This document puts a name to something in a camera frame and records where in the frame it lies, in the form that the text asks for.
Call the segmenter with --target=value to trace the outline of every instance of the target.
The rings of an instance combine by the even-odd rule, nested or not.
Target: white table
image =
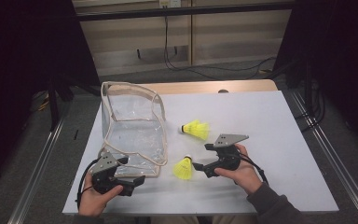
[[[207,178],[205,173],[194,171],[192,179],[185,181],[172,174],[173,165],[185,154],[191,154],[198,163],[216,161],[215,153],[206,151],[203,144],[213,143],[220,133],[248,134],[250,138],[241,144],[248,148],[249,156],[265,170],[270,186],[278,194],[285,194],[300,211],[338,210],[282,93],[231,92],[224,85],[222,89],[230,93],[161,94],[167,118],[168,163],[161,167],[159,177],[147,178],[131,197],[112,200],[105,213],[128,216],[254,213],[245,192],[230,179]],[[177,131],[193,119],[210,123],[206,142]],[[100,108],[63,208],[65,214],[77,213],[75,199],[80,177],[103,143],[101,120]]]

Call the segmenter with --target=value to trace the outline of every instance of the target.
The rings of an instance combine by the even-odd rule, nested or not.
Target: gray carpet floor
[[[241,68],[249,67],[253,64],[255,62],[225,63],[218,64],[218,66]],[[268,69],[272,64],[273,62],[270,64],[265,63],[260,69]],[[241,72],[230,72],[212,68],[196,68],[195,70],[203,75],[188,70],[170,71],[163,69],[144,73],[105,76],[101,77],[101,81],[153,83],[213,80],[211,77],[218,80],[234,80],[246,79],[255,73],[254,69]],[[279,90],[283,92],[293,115],[299,115],[301,112],[294,102],[291,91],[303,91],[301,87],[288,90],[285,86],[284,76],[278,77],[275,82]],[[72,217],[62,214],[62,209],[76,175],[77,166],[88,142],[92,124],[101,102],[99,97],[92,96],[80,89],[74,88],[73,91],[75,99],[72,102],[65,103],[59,99],[60,108],[69,105],[69,114],[64,119],[60,136],[51,151],[48,165],[41,175],[40,184],[36,189],[23,223],[71,223],[72,221]],[[35,110],[42,100],[43,98],[35,100],[31,109]],[[339,111],[328,99],[326,99],[325,105],[326,114],[321,127],[336,149],[338,156],[358,184],[358,135],[347,127]],[[300,129],[306,127],[303,119],[298,119],[297,122]],[[49,109],[35,111],[29,117],[27,126],[15,150],[8,155],[5,165],[1,168],[0,223],[8,222],[46,144],[49,128]],[[358,223],[358,210],[341,184],[336,171],[321,150],[318,141],[311,131],[304,132],[304,138],[339,208],[339,212],[336,213],[307,214],[307,216],[315,223]],[[105,223],[135,223],[135,219],[133,217],[108,217]]]

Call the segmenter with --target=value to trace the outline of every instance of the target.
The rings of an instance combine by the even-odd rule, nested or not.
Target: person's left hand
[[[123,190],[123,186],[117,185],[105,194],[100,194],[93,187],[91,187],[91,179],[91,173],[87,172],[83,188],[83,190],[85,190],[81,196],[79,215],[85,217],[98,217],[103,212],[106,204],[111,199],[118,196],[118,194]]]

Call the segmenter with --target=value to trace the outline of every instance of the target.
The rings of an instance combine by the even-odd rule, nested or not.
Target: transparent pouch
[[[126,82],[104,82],[101,87],[103,145],[98,156],[128,157],[115,176],[158,176],[167,163],[165,111],[160,96]]]

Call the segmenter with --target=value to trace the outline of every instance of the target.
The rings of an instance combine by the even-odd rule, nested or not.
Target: yellow shuttlecock
[[[191,156],[185,155],[185,157],[173,166],[173,174],[180,179],[191,178]]]
[[[182,133],[189,133],[198,138],[206,140],[209,134],[209,124],[208,123],[200,123],[198,119],[195,119],[188,124],[182,125],[181,128]]]

